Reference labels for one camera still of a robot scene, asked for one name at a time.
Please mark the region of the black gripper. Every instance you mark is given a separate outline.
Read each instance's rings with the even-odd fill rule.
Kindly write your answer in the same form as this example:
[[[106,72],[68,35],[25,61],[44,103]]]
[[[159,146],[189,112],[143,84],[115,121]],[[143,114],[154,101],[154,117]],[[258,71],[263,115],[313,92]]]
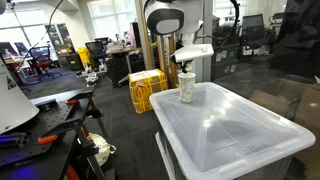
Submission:
[[[184,62],[181,63],[181,71],[183,73],[185,73],[185,74],[187,73],[186,68],[187,68],[187,65],[190,64],[190,63],[191,63],[191,61],[184,61]]]

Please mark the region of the white cone shaped robot base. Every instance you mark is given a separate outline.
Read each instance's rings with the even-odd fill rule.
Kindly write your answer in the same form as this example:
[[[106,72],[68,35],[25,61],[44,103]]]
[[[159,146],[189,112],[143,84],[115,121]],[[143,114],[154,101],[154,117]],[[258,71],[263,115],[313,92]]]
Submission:
[[[31,120],[39,109],[24,95],[0,59],[0,134]]]

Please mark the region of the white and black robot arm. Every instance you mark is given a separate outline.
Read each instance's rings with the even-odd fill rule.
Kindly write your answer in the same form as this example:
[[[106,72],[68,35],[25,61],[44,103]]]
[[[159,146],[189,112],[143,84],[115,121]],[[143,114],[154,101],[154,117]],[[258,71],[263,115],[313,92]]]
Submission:
[[[186,73],[186,66],[194,59],[212,56],[215,48],[212,44],[196,44],[197,39],[212,38],[226,42],[236,30],[239,20],[239,3],[229,0],[235,10],[235,21],[225,37],[198,35],[204,26],[201,19],[205,0],[142,0],[143,12],[148,30],[159,36],[178,33],[178,48],[170,55],[170,60]]]

